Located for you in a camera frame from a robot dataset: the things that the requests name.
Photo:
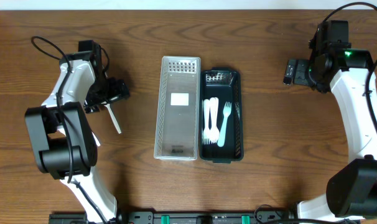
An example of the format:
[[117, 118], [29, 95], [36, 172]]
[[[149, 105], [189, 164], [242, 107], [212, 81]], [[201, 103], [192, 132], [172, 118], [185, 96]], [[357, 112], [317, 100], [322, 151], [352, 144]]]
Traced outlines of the white plastic spoon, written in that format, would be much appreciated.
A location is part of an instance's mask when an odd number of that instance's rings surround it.
[[100, 144], [98, 138], [96, 137], [96, 135], [95, 135], [93, 132], [92, 132], [92, 135], [93, 135], [93, 138], [94, 138], [94, 140], [95, 140], [95, 143], [96, 143], [97, 147], [101, 146], [101, 144]]
[[113, 111], [113, 109], [112, 109], [112, 107], [111, 107], [111, 104], [106, 104], [105, 107], [106, 107], [107, 110], [108, 110], [108, 113], [109, 113], [109, 115], [110, 115], [110, 117], [111, 117], [111, 120], [112, 120], [112, 122], [113, 122], [113, 124], [114, 124], [114, 127], [116, 128], [118, 134], [121, 134], [121, 133], [122, 133], [121, 127], [120, 127], [120, 125], [119, 125], [119, 123], [118, 123], [118, 119], [117, 119], [117, 117], [116, 117], [115, 114], [114, 114], [114, 111]]

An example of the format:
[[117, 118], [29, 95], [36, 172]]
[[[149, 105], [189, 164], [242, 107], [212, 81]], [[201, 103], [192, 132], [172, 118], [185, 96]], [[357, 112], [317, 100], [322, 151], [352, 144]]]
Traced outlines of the dark green plastic basket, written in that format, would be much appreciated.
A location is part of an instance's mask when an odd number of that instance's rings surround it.
[[217, 128], [223, 124], [223, 107], [232, 104], [231, 114], [226, 122], [225, 144], [222, 147], [214, 144], [202, 144], [199, 156], [206, 161], [229, 164], [240, 161], [244, 157], [243, 116], [241, 102], [240, 73], [231, 68], [213, 67], [201, 72], [200, 99], [217, 97], [218, 116]]

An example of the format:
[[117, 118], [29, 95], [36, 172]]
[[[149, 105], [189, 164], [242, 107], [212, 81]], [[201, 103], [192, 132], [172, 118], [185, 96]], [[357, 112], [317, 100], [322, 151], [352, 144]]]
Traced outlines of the mint green plastic fork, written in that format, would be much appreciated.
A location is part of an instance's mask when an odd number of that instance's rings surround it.
[[226, 127], [227, 127], [227, 122], [228, 118], [231, 114], [232, 111], [232, 103], [231, 102], [226, 102], [225, 106], [223, 108], [223, 122], [222, 126], [220, 129], [220, 135], [217, 141], [217, 146], [218, 147], [223, 147], [225, 145], [225, 139], [226, 139]]

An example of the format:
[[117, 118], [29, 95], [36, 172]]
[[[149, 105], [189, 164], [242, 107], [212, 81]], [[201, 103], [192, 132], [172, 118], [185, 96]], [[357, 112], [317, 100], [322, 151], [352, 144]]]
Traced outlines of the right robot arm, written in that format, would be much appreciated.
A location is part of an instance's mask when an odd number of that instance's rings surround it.
[[366, 102], [365, 88], [377, 120], [375, 77], [369, 51], [353, 49], [347, 21], [325, 21], [309, 42], [308, 60], [291, 59], [283, 83], [331, 92], [340, 108], [348, 142], [348, 164], [327, 184], [326, 193], [296, 205], [296, 218], [337, 222], [377, 218], [377, 133]]

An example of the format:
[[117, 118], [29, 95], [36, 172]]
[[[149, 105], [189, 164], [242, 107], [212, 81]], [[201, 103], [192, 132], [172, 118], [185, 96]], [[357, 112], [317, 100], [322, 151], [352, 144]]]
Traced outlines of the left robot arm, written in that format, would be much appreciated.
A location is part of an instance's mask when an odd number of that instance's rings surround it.
[[53, 213], [49, 223], [127, 223], [115, 196], [106, 188], [96, 163], [100, 142], [86, 114], [105, 106], [121, 132], [112, 103], [129, 98], [123, 80], [107, 76], [107, 52], [94, 40], [81, 40], [78, 51], [58, 58], [60, 76], [49, 97], [24, 115], [38, 169], [61, 181], [84, 213]]

